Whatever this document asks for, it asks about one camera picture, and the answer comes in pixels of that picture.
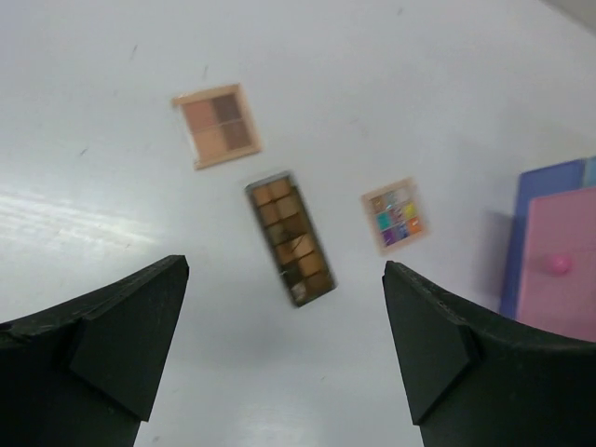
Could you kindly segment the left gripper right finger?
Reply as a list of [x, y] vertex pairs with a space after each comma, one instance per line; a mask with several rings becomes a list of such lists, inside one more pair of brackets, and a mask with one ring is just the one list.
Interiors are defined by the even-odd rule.
[[503, 317], [387, 262], [386, 310], [426, 446], [591, 446], [595, 346]]

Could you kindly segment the blue drawer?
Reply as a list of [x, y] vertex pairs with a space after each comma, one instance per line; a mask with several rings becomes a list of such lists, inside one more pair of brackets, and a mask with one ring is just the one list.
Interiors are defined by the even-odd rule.
[[585, 188], [596, 186], [596, 156], [587, 158], [585, 161], [583, 186]]

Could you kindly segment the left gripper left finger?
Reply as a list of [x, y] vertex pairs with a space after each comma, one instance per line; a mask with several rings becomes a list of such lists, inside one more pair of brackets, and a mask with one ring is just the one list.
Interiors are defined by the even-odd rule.
[[131, 446], [149, 420], [189, 265], [170, 255], [1, 325], [4, 446]]

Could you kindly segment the pink drawer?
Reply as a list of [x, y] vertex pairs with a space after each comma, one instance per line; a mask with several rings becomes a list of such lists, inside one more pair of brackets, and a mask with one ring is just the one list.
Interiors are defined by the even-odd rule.
[[516, 320], [595, 340], [595, 189], [531, 202]]

